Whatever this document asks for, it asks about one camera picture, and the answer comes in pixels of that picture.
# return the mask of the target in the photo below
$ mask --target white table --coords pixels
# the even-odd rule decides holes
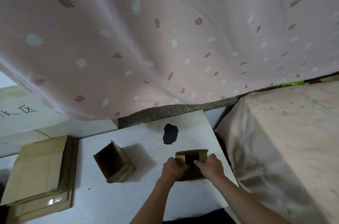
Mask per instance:
[[[179,129],[172,145],[165,145],[162,140],[167,123]],[[137,168],[123,183],[106,183],[93,158],[111,140],[124,149]],[[191,149],[215,153],[222,161],[225,175],[237,184],[204,112],[190,112],[81,139],[74,207],[28,223],[129,223],[150,195],[163,163],[177,151]],[[0,169],[11,168],[15,158],[1,158]],[[164,220],[199,216],[226,206],[221,194],[206,179],[176,182],[167,199]]]

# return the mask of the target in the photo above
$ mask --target chinese character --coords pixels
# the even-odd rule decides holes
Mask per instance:
[[[23,106],[19,107],[19,109],[22,110],[22,111],[23,111],[24,113],[26,113],[26,114],[35,111],[34,109],[31,109],[31,108],[29,108],[28,106],[27,106],[27,107],[25,107],[25,106],[26,106],[26,105],[23,105]]]
[[[8,117],[11,115],[22,115],[22,114],[9,114],[8,111],[2,111],[5,115],[7,115]]]

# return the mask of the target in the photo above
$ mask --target person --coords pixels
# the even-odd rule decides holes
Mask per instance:
[[[208,179],[222,194],[230,208],[242,224],[290,224],[289,221],[255,200],[251,194],[237,187],[224,175],[221,161],[215,154],[209,155],[205,163],[197,160],[194,163],[201,170],[202,175]],[[155,187],[134,216],[130,224],[161,224],[161,223],[235,223],[224,209],[219,209],[197,218],[185,218],[163,222],[165,206],[170,189],[174,182],[180,179],[188,165],[179,166],[173,157],[164,163],[162,174]]]

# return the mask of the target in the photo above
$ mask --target leaf-patterned fabric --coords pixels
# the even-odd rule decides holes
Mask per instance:
[[[339,70],[339,0],[0,2],[1,70],[77,119]]]

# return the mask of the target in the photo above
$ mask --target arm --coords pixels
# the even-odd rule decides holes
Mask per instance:
[[[218,189],[242,224],[290,224],[289,221],[255,200],[224,175],[221,161],[211,154],[206,163],[194,163],[201,173]]]
[[[178,166],[173,157],[169,158],[164,163],[161,177],[157,180],[152,193],[130,224],[162,224],[170,189],[188,168],[188,165]]]

